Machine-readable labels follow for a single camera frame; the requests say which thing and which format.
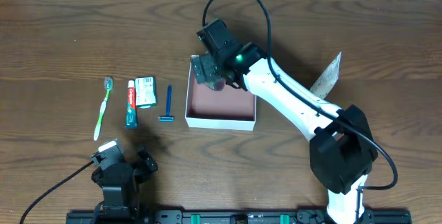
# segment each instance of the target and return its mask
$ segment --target toothbrush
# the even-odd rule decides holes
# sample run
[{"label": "toothbrush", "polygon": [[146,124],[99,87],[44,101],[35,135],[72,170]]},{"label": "toothbrush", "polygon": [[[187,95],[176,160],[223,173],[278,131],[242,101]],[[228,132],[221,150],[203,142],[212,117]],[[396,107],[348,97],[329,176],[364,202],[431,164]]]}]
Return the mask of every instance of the toothbrush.
[{"label": "toothbrush", "polygon": [[113,87],[113,80],[111,77],[106,77],[104,78],[104,88],[107,90],[106,92],[106,97],[104,98],[103,102],[102,102],[102,106],[99,108],[99,117],[98,117],[98,122],[97,122],[97,126],[95,127],[95,131],[94,131],[94,141],[97,141],[98,139],[98,135],[99,135],[99,130],[102,128],[102,120],[103,120],[103,115],[104,115],[104,111],[106,110],[106,105],[108,104],[108,98],[109,98],[109,93],[111,92]]}]

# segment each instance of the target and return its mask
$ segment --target toothpaste tube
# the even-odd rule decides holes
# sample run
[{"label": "toothpaste tube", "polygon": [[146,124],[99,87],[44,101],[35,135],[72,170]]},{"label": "toothpaste tube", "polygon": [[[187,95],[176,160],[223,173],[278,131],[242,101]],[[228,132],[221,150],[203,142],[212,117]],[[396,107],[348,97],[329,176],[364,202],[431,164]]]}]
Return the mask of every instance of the toothpaste tube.
[{"label": "toothpaste tube", "polygon": [[127,114],[126,114],[126,128],[137,128],[137,108],[135,105],[135,82],[130,80],[127,90]]}]

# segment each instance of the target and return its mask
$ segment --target red label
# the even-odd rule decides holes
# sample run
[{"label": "red label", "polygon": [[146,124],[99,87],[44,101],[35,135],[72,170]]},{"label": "red label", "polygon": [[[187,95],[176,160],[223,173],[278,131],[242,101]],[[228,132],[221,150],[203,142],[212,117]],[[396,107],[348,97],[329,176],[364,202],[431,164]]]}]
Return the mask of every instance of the red label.
[{"label": "red label", "polygon": [[127,93],[127,101],[130,106],[135,109],[135,88],[129,88]]}]

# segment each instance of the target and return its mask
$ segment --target wood grain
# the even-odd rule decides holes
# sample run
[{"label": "wood grain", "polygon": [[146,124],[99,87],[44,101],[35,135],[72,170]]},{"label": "wood grain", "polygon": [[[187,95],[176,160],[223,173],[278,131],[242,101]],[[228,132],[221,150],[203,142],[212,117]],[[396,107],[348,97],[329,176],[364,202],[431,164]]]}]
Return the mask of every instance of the wood grain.
[{"label": "wood grain", "polygon": [[[189,129],[184,119],[189,56],[207,0],[0,0],[0,223],[17,223],[36,197],[88,162],[101,142],[145,144],[158,162],[144,200],[186,209],[287,209],[326,205],[300,132],[262,100],[255,131]],[[399,183],[366,192],[370,207],[408,208],[415,223],[442,217],[442,0],[263,0],[273,56],[306,87],[343,52],[327,98],[364,110],[397,164]],[[242,41],[264,46],[253,0],[217,0]],[[93,142],[103,78],[112,75],[99,142]],[[127,80],[157,78],[159,104],[124,130]],[[166,86],[174,123],[159,123]],[[42,200],[28,223],[64,223],[70,209],[102,200],[88,168]],[[383,158],[369,184],[391,180]]]}]

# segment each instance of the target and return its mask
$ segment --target white box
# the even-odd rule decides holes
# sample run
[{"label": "white box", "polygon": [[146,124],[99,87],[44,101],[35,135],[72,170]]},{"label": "white box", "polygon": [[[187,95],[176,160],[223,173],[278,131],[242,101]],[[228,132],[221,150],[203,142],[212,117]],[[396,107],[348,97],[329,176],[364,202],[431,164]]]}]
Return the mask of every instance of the white box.
[{"label": "white box", "polygon": [[212,91],[197,84],[191,65],[185,118],[189,127],[253,131],[256,96],[228,85],[221,91]]}]

